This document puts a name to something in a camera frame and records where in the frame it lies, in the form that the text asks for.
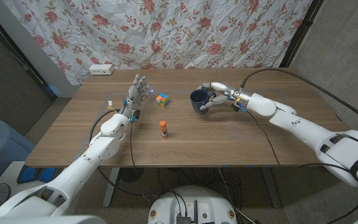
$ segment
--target small white object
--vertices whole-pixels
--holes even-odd
[[[89,68],[92,75],[111,75],[114,71],[114,67],[111,64],[108,65],[92,65]]]

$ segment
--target glue stick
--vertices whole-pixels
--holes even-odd
[[[165,121],[160,121],[160,129],[161,129],[162,138],[167,139],[168,131],[167,131],[167,124]]]

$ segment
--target wooden table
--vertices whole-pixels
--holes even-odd
[[[141,107],[140,119],[132,125],[132,148],[138,167],[233,167],[277,166],[272,149],[251,116],[235,112],[227,102],[213,106],[206,115],[193,111],[190,92],[199,84],[222,82],[239,87],[256,69],[115,70],[108,76],[90,76],[71,99],[25,163],[31,167],[66,167],[88,145],[87,134],[106,101],[120,108],[135,74],[146,75],[154,89]],[[295,69],[287,70],[297,73]],[[286,103],[298,115],[332,131],[346,126],[306,83],[284,73],[269,71],[254,75],[246,85],[249,92]],[[155,97],[170,97],[167,108],[156,105]],[[315,153],[290,133],[254,115],[270,139],[283,166],[317,162]],[[110,116],[105,117],[100,125]],[[167,140],[162,139],[159,121],[167,122]],[[129,128],[119,152],[103,163],[110,167],[131,167]]]

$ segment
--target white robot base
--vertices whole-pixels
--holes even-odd
[[[186,185],[173,189],[173,192],[166,192],[153,203],[148,224],[237,223],[236,213],[230,202],[209,188]]]

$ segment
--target orange cap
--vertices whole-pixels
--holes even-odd
[[[160,128],[162,128],[162,129],[167,128],[167,124],[165,121],[160,121]]]

